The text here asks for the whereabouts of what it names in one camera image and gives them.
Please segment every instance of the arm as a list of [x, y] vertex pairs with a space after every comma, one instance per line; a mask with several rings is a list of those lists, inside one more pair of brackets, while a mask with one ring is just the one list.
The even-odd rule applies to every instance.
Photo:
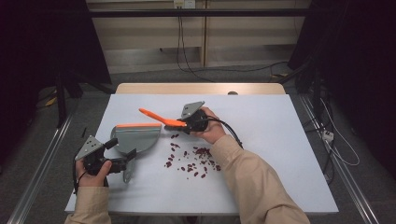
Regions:
[[[202, 109], [216, 118], [210, 109]], [[220, 123], [210, 121], [206, 131], [192, 134], [214, 144], [210, 153], [221, 166], [242, 223], [309, 223], [283, 188], [276, 171], [258, 155], [242, 149]]]
[[97, 176], [84, 174], [82, 161], [76, 162], [76, 171], [81, 176], [78, 181], [78, 194], [75, 213], [67, 216], [65, 224], [71, 223], [111, 223], [107, 212], [108, 188], [104, 180], [111, 167], [106, 161]]

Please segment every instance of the person's right hand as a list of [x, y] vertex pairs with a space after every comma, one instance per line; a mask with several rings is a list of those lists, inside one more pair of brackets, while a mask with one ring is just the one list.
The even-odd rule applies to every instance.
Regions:
[[[215, 113], [213, 113], [213, 111], [211, 111], [209, 108], [202, 106], [201, 109], [204, 110], [207, 116], [218, 119]], [[209, 121], [206, 130], [203, 132], [191, 132], [191, 134], [205, 139], [206, 142], [210, 144], [214, 144], [222, 136], [226, 135], [221, 123], [213, 120]]]

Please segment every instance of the black curtain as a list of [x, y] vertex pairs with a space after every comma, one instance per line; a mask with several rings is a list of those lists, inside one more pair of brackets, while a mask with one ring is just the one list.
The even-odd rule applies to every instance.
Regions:
[[33, 117], [38, 92], [58, 74], [111, 83], [92, 19], [53, 10], [88, 12], [85, 0], [0, 1], [1, 163]]
[[[373, 155], [396, 177], [395, 3], [348, 1], [334, 42], [321, 52], [317, 69], [336, 102]], [[296, 68], [317, 46], [329, 20], [307, 20], [290, 59]]]

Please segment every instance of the person's left hand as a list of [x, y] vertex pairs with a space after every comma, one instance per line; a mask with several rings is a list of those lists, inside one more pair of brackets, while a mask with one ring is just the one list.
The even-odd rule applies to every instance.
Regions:
[[105, 161], [97, 175], [85, 173], [83, 159], [76, 161], [76, 172], [79, 178], [79, 187], [102, 187], [110, 171], [111, 161]]

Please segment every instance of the white table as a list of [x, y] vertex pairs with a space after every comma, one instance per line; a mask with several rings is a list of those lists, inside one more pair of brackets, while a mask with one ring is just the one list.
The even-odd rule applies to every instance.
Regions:
[[[166, 118], [178, 119], [182, 106], [205, 101], [229, 123], [244, 143], [244, 148], [259, 154], [277, 171], [290, 197], [309, 214], [338, 212], [332, 194], [320, 171], [317, 159], [286, 94], [215, 95], [215, 94], [115, 94], [111, 96], [96, 138], [110, 139], [111, 129], [119, 123], [155, 122], [137, 109], [144, 107]], [[111, 213], [128, 215], [235, 215], [237, 207], [225, 185], [221, 172], [209, 169], [205, 178], [182, 172], [181, 167], [195, 162], [184, 151], [193, 147], [210, 147], [204, 140], [162, 130], [154, 147], [136, 159], [129, 184], [121, 174], [108, 176]], [[180, 145], [171, 150], [171, 143]], [[170, 154], [176, 159], [164, 167]], [[118, 157], [115, 150], [106, 152]], [[203, 165], [197, 165], [202, 174]], [[75, 195], [71, 195], [67, 212], [74, 211]]]

